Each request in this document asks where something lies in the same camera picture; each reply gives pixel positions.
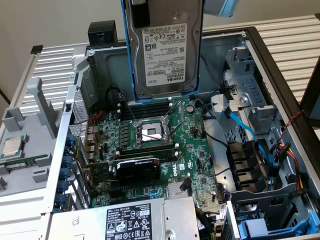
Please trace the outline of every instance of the motherboard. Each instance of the motherboard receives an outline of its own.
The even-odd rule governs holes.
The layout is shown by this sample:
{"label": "motherboard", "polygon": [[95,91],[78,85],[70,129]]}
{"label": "motherboard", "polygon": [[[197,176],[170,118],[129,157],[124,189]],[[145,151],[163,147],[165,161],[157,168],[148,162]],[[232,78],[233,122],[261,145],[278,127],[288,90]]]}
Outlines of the motherboard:
{"label": "motherboard", "polygon": [[[132,107],[127,109],[130,112],[127,115],[125,109],[104,112],[90,123],[86,146],[90,164],[85,169],[90,171],[95,184],[92,207],[168,198],[168,185],[178,183],[180,186],[190,179],[189,195],[198,208],[203,211],[218,209],[216,180],[204,174],[214,174],[214,168],[211,161],[206,161],[211,154],[207,137],[202,134],[201,106],[189,98],[171,100],[161,106],[163,109],[157,112],[167,114],[165,120],[163,115],[154,116],[149,109],[146,116],[139,118],[141,109]],[[140,159],[159,161],[159,176],[150,181],[119,181],[116,175],[120,172],[120,163]]]}

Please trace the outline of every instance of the hard drive label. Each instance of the hard drive label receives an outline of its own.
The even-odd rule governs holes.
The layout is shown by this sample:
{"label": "hard drive label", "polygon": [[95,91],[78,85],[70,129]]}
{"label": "hard drive label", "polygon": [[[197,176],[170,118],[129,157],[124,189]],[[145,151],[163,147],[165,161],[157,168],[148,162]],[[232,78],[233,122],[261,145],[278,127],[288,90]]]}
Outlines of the hard drive label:
{"label": "hard drive label", "polygon": [[151,204],[108,209],[105,240],[152,240]]}
{"label": "hard drive label", "polygon": [[148,87],[186,80],[186,23],[145,28],[142,39]]}

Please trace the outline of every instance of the toshiba hard drive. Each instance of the toshiba hard drive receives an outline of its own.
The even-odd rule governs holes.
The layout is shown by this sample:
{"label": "toshiba hard drive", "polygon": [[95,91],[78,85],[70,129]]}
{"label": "toshiba hard drive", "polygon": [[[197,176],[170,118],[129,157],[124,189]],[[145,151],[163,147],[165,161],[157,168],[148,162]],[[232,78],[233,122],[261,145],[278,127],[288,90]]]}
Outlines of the toshiba hard drive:
{"label": "toshiba hard drive", "polygon": [[197,88],[202,0],[123,0],[138,99]]}

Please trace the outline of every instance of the warning label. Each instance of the warning label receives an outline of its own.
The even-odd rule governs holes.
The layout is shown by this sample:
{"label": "warning label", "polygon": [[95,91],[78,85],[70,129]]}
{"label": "warning label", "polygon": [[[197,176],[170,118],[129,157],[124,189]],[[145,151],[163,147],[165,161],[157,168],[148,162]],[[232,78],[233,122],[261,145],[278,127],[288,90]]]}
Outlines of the warning label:
{"label": "warning label", "polygon": [[108,209],[105,240],[152,240],[151,204]]}
{"label": "warning label", "polygon": [[186,79],[187,24],[142,30],[145,78],[148,87]]}

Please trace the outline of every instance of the mesh grill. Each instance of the mesh grill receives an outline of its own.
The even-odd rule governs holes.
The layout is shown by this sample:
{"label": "mesh grill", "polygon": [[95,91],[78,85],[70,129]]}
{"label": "mesh grill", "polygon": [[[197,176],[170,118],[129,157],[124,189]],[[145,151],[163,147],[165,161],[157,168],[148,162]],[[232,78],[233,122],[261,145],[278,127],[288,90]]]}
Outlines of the mesh grill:
{"label": "mesh grill", "polygon": [[[75,96],[74,96],[74,107],[73,107],[73,114],[74,114],[74,122],[75,123],[81,123],[88,119],[88,113],[85,106],[84,99],[82,97],[81,91],[78,88],[76,90]],[[88,164],[88,158],[87,154],[84,148],[84,143],[86,142],[86,136],[87,136],[87,126],[88,121],[85,121],[79,125],[70,125],[70,131],[73,135],[76,137],[80,137],[81,144],[79,144],[84,162]]]}

